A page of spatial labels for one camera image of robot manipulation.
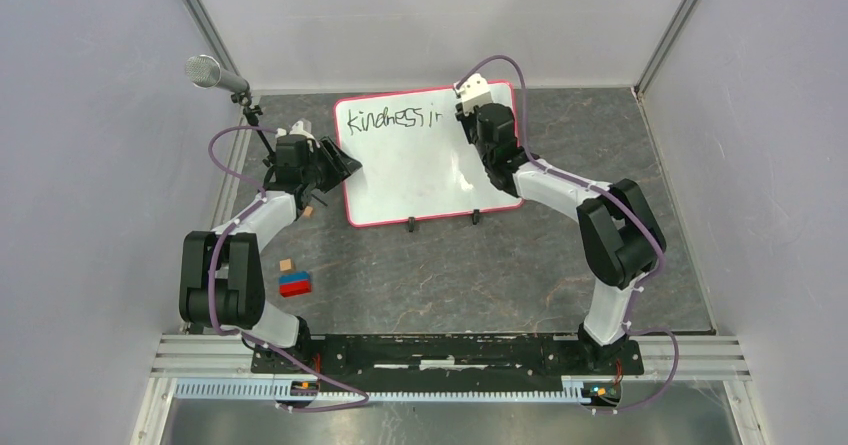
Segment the pink framed whiteboard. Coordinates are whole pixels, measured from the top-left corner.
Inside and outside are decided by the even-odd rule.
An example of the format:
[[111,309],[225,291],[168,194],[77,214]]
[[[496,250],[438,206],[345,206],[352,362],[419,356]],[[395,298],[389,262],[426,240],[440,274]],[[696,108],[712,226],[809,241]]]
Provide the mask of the pink framed whiteboard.
[[497,190],[455,117],[451,87],[344,98],[334,106],[338,146],[359,161],[343,183],[357,228],[518,208]]

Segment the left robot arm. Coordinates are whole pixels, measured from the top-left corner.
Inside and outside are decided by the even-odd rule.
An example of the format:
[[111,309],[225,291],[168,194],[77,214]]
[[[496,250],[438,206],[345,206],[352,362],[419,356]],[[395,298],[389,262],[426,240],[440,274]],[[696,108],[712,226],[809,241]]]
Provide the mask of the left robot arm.
[[191,324],[221,335],[241,334],[267,346],[290,372],[306,370],[313,344],[301,337],[306,323],[266,297],[261,252],[307,211],[314,192],[328,192],[358,172],[361,163],[330,138],[280,136],[257,194],[228,222],[193,231],[183,242],[179,313]]

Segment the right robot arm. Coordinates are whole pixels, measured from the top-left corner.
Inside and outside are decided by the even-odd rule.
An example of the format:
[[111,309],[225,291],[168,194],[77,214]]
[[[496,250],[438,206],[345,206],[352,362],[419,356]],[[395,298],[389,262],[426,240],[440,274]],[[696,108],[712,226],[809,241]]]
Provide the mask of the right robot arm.
[[515,134],[513,110],[506,105],[457,105],[456,118],[496,189],[545,205],[578,224],[595,286],[578,328],[577,357],[591,373],[606,371],[626,341],[632,294],[659,267],[666,250],[640,186],[630,179],[593,182],[527,153]]

